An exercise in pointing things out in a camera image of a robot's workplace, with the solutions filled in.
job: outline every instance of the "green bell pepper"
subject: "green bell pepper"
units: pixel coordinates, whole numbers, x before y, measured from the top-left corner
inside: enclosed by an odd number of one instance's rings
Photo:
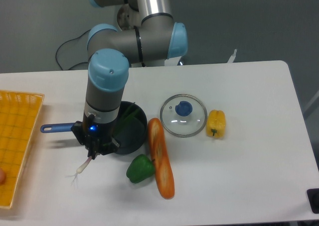
[[[153,162],[144,154],[137,156],[128,167],[126,176],[137,184],[155,173]]]

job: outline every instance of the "black cable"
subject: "black cable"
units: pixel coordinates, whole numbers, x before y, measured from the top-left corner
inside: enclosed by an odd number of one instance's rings
[[[59,63],[59,61],[58,61],[58,58],[57,58],[57,55],[58,55],[58,52],[59,52],[60,48],[61,48],[64,44],[66,44],[66,43],[68,43],[68,42],[71,42],[71,41],[80,39],[81,37],[83,37],[83,36],[84,36],[87,32],[89,32],[89,31],[90,31],[90,29],[89,29],[89,30],[86,30],[86,31],[85,31],[84,33],[82,33],[79,37],[76,37],[76,38],[70,39],[70,40],[68,40],[68,41],[65,41],[64,43],[62,43],[62,44],[58,47],[58,49],[57,49],[56,52],[55,52],[55,61],[56,61],[56,63],[59,65],[59,67],[60,67],[60,69],[61,69],[62,71],[64,71],[64,69],[63,69],[62,66],[60,65],[60,63]],[[72,68],[74,68],[74,67],[76,67],[76,66],[78,66],[78,65],[81,65],[81,64],[85,64],[85,63],[88,63],[88,62],[77,63],[77,64],[73,65],[72,67],[68,68],[67,70],[71,70]]]

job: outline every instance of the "white cord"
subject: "white cord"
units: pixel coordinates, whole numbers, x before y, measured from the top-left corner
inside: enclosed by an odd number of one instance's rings
[[[227,63],[233,63],[236,58],[237,49],[235,49],[233,55],[230,56]]]

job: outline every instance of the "orange plastic basket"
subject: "orange plastic basket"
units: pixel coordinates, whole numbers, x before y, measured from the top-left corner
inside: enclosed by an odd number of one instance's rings
[[[0,168],[6,174],[0,208],[12,207],[43,99],[44,94],[0,91]]]

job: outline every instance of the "toy vegetable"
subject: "toy vegetable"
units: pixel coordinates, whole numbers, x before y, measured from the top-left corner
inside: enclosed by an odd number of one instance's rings
[[[166,149],[164,129],[158,118],[149,121],[148,141],[159,193],[163,198],[171,199],[175,195],[174,177]]]
[[[212,110],[207,119],[206,133],[214,138],[221,138],[225,134],[226,118],[223,111]]]
[[[152,176],[154,172],[155,167],[153,163],[146,155],[141,154],[131,162],[128,170],[126,171],[126,176],[132,183],[137,184]]]

